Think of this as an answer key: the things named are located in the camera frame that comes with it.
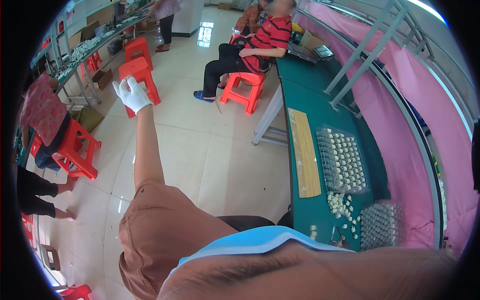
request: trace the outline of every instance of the brown shirt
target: brown shirt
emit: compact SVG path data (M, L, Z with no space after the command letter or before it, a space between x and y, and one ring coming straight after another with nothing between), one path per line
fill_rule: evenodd
M235 25L235 29L243 31L245 26L248 26L250 28L250 33L256 33L261 27L261 25L257 23L260 20L260 12L263 10L264 9L258 4L249 6L239 18Z
M180 258L237 231L207 214L178 188L147 180L120 221L120 274L141 300L155 300Z

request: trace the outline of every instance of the metal table leg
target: metal table leg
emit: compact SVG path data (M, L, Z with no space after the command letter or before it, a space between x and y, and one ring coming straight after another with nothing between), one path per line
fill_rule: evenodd
M269 143L274 143L278 145L287 145L287 141L280 140L277 138L269 137L269 136L264 136L265 132L273 132L276 134L281 134L286 136L287 132L282 129L270 127L270 124L272 124L273 119L277 116L278 112L283 106L283 95L282 95L282 87L278 85L278 88L275 91L275 94L273 95L272 100L270 101L270 104L268 104L268 107L260 119L260 122L258 123L257 129L255 129L255 139L252 142L252 145L256 146L259 141L264 141L264 142L269 142Z
M75 73L73 75L75 76L75 79L77 80L77 84L79 85L80 90L82 91L82 95L85 97L85 100L87 101L88 106L92 107L92 103L90 102L90 97L88 96L87 92L85 91L84 84L82 83L82 80L80 80L80 76L78 75L78 71L75 70Z
M93 85L93 80L90 77L90 74L88 73L88 67L87 67L86 61L85 60L82 61L82 64L84 65L85 74L87 75L88 83L90 84L90 88L92 89L93 96L94 96L94 98L96 98L96 102L98 104L102 104L102 101L100 101L100 97L98 96L98 93L96 92L95 86Z

